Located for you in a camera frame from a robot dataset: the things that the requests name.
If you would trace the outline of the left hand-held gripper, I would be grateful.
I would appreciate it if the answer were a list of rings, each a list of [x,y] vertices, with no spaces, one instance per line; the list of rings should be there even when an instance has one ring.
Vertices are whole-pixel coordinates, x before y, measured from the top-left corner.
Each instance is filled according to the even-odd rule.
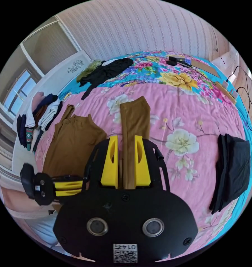
[[[33,179],[34,200],[43,206],[64,204],[85,188],[83,178],[77,175],[50,177],[37,173]]]

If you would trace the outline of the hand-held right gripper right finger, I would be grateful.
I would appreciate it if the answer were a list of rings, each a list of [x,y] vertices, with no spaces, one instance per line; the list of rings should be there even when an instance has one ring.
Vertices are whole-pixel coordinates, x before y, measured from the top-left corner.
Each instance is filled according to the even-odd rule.
[[[150,173],[142,136],[134,136],[134,184],[150,186]]]

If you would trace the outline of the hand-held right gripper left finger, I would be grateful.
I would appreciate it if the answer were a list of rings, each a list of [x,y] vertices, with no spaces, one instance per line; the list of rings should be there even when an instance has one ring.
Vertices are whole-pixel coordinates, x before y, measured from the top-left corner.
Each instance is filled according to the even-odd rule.
[[[118,136],[116,135],[109,138],[101,185],[118,189]]]

